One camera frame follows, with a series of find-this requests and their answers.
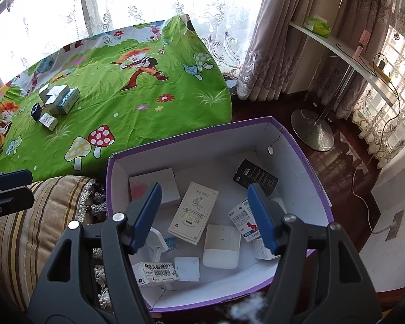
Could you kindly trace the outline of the white Penciclovir medicine box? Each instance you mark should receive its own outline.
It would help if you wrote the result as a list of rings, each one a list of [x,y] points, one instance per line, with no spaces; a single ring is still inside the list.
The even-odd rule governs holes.
[[[179,280],[171,262],[138,262],[132,266],[140,287],[158,286]]]

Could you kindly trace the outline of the white barcode medicine box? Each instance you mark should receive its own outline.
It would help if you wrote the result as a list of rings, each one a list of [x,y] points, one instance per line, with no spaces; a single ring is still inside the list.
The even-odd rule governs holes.
[[[262,238],[256,238],[252,241],[254,255],[257,260],[275,260],[279,258],[279,255],[274,255],[270,249],[265,247]]]

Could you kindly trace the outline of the white green-text medicine box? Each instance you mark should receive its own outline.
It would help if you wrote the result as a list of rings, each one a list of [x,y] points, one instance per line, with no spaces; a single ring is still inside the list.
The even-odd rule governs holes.
[[[260,238],[260,230],[253,216],[249,201],[243,200],[228,212],[232,223],[237,227],[246,242]]]

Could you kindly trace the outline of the black DORMI applicator box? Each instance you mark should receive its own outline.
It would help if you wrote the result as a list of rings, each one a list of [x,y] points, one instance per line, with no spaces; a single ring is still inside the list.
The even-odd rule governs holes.
[[[248,188],[251,184],[259,184],[267,196],[274,192],[279,181],[270,172],[247,159],[240,164],[232,179],[245,188]]]

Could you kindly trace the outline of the striped sofa cushion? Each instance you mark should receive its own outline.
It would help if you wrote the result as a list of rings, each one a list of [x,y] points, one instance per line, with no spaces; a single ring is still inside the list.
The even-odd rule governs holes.
[[[0,221],[0,289],[13,309],[28,309],[42,269],[72,220],[92,223],[91,204],[104,201],[94,179],[62,175],[32,183],[33,207]]]

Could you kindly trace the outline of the small beige box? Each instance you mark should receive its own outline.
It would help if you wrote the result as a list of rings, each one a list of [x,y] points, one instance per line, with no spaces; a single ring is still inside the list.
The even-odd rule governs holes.
[[[49,113],[43,113],[39,119],[39,122],[50,132],[52,132],[58,125],[58,120]]]

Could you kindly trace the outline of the small grey white box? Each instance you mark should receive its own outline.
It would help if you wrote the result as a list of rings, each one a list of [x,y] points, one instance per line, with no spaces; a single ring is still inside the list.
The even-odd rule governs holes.
[[[58,116],[61,114],[59,104],[55,102],[46,103],[45,110],[47,110],[52,116]]]

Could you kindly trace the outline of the colourful cartoon tablecloth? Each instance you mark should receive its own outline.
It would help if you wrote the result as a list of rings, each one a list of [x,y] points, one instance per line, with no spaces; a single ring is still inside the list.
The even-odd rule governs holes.
[[[47,83],[80,93],[52,132],[31,118]],[[98,174],[115,152],[231,118],[226,81],[188,15],[120,28],[66,45],[3,85],[0,172]]]

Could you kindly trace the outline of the white cube box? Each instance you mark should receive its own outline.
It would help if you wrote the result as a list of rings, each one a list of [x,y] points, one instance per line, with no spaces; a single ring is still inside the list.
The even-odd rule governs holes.
[[[47,83],[47,84],[45,84],[45,85],[43,85],[40,89],[39,89],[39,93],[38,93],[38,95],[39,95],[39,97],[40,97],[40,99],[41,99],[41,102],[43,102],[43,104],[46,104],[46,101],[48,100],[48,98],[49,98],[49,91],[50,91],[50,86],[49,86],[49,84]]]

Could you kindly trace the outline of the white rounded soap box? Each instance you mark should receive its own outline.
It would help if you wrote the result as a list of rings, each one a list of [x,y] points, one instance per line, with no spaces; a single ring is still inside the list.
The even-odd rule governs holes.
[[[208,268],[238,267],[241,234],[234,226],[207,225],[202,263]]]

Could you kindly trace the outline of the cream illustrated card box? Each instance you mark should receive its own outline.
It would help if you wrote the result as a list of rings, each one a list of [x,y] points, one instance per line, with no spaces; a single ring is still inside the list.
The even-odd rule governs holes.
[[[197,245],[208,223],[219,192],[191,182],[167,232]]]

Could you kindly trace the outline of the floor lamp metal base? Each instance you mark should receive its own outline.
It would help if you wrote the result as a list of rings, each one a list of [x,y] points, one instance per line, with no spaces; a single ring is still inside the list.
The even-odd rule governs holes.
[[[291,115],[291,125],[298,138],[311,149],[319,152],[330,151],[334,146],[331,127],[318,114],[309,110],[295,110]]]

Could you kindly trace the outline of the pink hairbrush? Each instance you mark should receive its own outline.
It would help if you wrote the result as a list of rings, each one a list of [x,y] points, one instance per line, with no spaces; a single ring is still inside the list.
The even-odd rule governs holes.
[[[363,32],[361,33],[361,37],[359,38],[359,44],[353,54],[354,60],[358,61],[360,59],[361,53],[364,47],[368,45],[370,37],[371,37],[370,32],[364,29]]]

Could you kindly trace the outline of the green tissue pack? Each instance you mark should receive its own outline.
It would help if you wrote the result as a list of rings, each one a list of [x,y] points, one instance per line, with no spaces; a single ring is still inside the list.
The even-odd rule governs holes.
[[[328,38],[331,34],[331,28],[328,21],[319,15],[305,17],[303,27],[314,34]]]

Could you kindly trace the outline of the pink curtain right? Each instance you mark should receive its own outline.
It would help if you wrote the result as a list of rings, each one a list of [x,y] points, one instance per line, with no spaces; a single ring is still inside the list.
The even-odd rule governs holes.
[[[257,22],[237,80],[240,100],[271,101],[290,85],[298,72],[305,35],[290,21],[302,22],[313,16],[321,0],[262,0]],[[333,34],[355,48],[364,30],[370,41],[364,57],[381,52],[393,21],[393,0],[342,0],[333,25]]]

